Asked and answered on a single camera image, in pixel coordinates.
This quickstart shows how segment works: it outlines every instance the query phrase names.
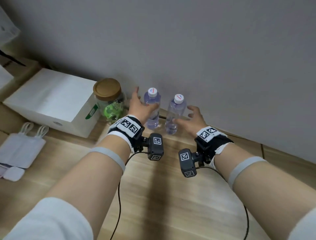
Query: white bottle cap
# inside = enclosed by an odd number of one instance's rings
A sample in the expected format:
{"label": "white bottle cap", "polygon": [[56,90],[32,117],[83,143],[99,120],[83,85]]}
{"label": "white bottle cap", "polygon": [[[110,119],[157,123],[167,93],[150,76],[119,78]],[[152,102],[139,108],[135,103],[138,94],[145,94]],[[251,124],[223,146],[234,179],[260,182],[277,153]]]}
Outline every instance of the white bottle cap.
{"label": "white bottle cap", "polygon": [[174,96],[174,102],[176,104],[181,104],[181,103],[183,103],[183,101],[184,101],[184,96],[182,94],[176,94]]}
{"label": "white bottle cap", "polygon": [[148,95],[151,98],[154,98],[155,96],[157,96],[157,89],[155,89],[154,87],[148,89]]}

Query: gray armband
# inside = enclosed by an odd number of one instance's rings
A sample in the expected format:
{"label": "gray armband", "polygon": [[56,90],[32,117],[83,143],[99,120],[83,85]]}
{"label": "gray armband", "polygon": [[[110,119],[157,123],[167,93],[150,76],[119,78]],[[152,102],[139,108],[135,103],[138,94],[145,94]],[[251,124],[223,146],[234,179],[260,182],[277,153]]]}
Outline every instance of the gray armband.
{"label": "gray armband", "polygon": [[124,171],[125,171],[125,164],[124,164],[123,160],[120,158],[119,155],[117,155],[112,150],[107,149],[107,148],[103,148],[103,147],[95,147],[95,148],[90,149],[89,152],[90,153],[91,152],[98,152],[98,153],[102,153],[104,155],[109,156],[110,158],[112,158],[122,168],[123,173],[124,173]]}
{"label": "gray armband", "polygon": [[229,175],[229,178],[228,178],[229,187],[233,190],[233,185],[238,175],[247,167],[249,167],[251,164],[255,162],[259,162],[259,161],[265,161],[265,160],[261,157],[250,157],[244,160],[243,162],[241,162],[240,164],[238,164]]}

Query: person's right hand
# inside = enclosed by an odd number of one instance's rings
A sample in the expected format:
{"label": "person's right hand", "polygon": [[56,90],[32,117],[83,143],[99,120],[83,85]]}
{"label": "person's right hand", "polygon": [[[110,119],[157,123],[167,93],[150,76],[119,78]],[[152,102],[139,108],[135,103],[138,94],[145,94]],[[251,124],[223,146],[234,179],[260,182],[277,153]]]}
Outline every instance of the person's right hand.
{"label": "person's right hand", "polygon": [[200,131],[202,128],[207,127],[208,125],[205,123],[203,116],[200,112],[200,109],[198,107],[189,105],[187,108],[193,111],[193,113],[190,113],[188,115],[188,117],[192,119],[191,120],[174,119],[173,122],[176,124],[179,124],[191,136],[196,138],[197,132]]}

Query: glass jar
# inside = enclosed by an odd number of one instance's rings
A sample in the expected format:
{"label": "glass jar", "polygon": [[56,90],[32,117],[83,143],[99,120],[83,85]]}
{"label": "glass jar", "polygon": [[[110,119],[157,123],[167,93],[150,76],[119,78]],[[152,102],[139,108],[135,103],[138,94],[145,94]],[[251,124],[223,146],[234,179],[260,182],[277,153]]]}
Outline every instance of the glass jar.
{"label": "glass jar", "polygon": [[105,78],[96,82],[93,92],[102,116],[105,116],[110,124],[121,118],[125,95],[116,79]]}

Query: white box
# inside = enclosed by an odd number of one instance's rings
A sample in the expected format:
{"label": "white box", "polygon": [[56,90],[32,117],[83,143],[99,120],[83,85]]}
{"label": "white box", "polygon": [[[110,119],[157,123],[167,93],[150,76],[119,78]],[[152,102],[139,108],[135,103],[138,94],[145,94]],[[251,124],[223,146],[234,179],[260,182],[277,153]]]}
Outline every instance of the white box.
{"label": "white box", "polygon": [[4,104],[35,123],[88,137],[100,117],[94,84],[92,80],[43,68]]}

